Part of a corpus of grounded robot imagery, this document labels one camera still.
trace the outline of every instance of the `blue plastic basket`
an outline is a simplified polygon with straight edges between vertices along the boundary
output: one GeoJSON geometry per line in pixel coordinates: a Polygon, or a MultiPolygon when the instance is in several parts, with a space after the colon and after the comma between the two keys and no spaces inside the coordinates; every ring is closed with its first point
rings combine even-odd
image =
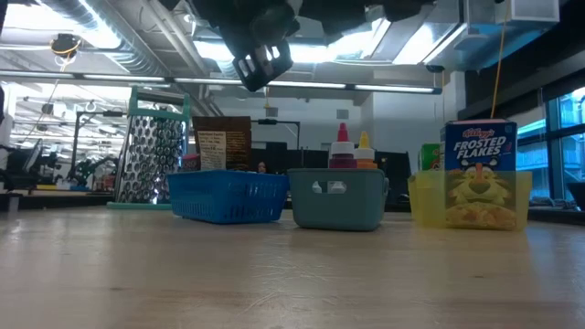
{"type": "Polygon", "coordinates": [[[214,224],[278,220],[289,178],[227,170],[168,176],[173,213],[214,224]]]}

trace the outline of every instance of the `ceiling duct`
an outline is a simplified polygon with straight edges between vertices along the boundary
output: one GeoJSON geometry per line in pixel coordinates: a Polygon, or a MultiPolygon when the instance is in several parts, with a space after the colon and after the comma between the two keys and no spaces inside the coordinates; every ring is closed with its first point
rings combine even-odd
{"type": "Polygon", "coordinates": [[[167,76],[169,70],[161,64],[153,51],[147,47],[133,28],[108,3],[101,0],[41,0],[65,18],[77,22],[83,28],[96,31],[98,35],[116,36],[120,39],[120,54],[108,54],[131,74],[144,76],[167,76]]]}

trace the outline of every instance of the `frosted flakes box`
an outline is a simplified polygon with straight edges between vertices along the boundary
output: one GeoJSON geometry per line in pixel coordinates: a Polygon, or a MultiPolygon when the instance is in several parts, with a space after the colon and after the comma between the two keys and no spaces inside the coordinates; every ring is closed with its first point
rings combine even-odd
{"type": "Polygon", "coordinates": [[[514,122],[448,122],[441,130],[446,220],[452,228],[516,229],[514,122]]]}

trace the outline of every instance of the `wooden table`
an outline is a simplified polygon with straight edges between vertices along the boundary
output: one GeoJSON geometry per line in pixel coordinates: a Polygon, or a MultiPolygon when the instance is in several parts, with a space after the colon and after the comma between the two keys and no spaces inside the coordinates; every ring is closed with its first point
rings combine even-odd
{"type": "Polygon", "coordinates": [[[0,219],[0,326],[585,328],[585,230],[213,226],[83,208],[0,219]]]}

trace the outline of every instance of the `gray plastic container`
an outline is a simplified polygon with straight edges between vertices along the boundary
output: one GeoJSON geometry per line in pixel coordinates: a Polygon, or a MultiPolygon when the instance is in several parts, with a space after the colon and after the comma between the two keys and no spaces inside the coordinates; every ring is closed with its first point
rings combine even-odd
{"type": "Polygon", "coordinates": [[[381,170],[292,169],[288,176],[301,228],[371,231],[384,216],[388,179],[381,170]]]}

